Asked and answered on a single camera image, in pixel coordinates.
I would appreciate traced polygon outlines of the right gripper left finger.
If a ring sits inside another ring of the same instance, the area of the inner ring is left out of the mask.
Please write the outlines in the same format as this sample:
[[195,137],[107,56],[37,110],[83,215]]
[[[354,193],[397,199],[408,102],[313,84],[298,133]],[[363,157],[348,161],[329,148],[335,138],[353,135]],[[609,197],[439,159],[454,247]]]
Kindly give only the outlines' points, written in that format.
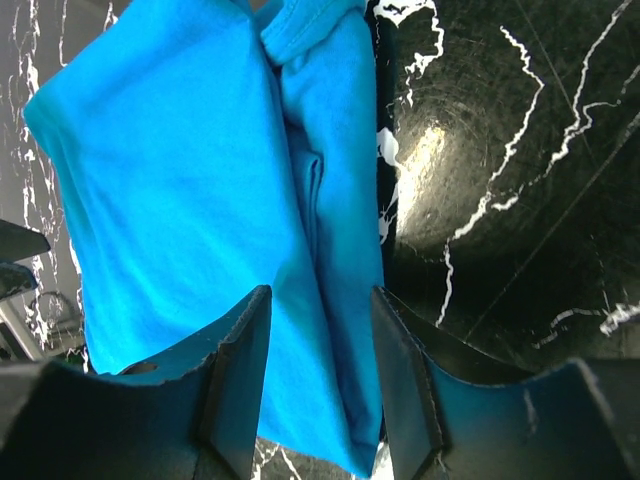
[[5,479],[247,479],[272,292],[117,375],[65,362],[1,366]]

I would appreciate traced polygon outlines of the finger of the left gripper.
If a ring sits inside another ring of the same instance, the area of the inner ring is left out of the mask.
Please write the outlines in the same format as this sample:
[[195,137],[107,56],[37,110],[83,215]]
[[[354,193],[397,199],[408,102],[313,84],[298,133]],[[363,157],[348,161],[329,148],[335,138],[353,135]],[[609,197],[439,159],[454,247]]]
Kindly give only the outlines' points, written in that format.
[[47,238],[40,232],[0,220],[0,258],[14,263],[51,250]]
[[16,295],[35,290],[37,280],[26,266],[2,262],[0,266],[0,299],[6,300]]

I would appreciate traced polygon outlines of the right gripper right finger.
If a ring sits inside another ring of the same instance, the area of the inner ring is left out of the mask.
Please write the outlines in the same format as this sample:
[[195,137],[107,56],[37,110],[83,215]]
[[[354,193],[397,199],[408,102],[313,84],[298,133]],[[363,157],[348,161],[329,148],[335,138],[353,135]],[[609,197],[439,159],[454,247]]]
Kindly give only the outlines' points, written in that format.
[[639,363],[572,358],[538,374],[371,294],[398,479],[635,479]]

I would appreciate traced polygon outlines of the blue t-shirt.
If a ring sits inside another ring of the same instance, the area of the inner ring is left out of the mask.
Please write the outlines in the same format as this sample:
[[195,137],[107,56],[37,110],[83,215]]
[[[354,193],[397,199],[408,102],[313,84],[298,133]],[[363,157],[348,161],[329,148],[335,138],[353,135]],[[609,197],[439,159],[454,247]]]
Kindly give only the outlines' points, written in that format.
[[134,1],[24,110],[116,374],[272,290],[258,433],[371,474],[376,75],[362,1]]

